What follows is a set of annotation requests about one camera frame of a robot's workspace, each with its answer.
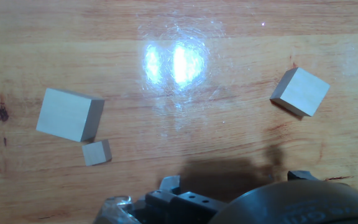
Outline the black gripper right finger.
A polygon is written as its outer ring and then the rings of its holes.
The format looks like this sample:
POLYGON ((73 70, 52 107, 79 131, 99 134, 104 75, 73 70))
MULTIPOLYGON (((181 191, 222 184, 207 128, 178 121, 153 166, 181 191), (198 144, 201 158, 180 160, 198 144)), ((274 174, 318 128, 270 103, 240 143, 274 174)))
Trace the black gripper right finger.
POLYGON ((290 170, 287 172, 287 179, 290 180, 318 180, 310 171, 290 170))

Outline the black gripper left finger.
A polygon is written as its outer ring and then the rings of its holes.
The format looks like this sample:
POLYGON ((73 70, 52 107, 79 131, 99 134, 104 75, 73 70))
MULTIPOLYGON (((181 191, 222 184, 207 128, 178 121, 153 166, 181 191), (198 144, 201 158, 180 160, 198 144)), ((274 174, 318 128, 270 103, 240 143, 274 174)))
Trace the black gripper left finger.
POLYGON ((206 224, 226 203, 193 192, 181 191, 180 176, 169 176, 159 189, 135 203, 135 217, 144 224, 206 224))

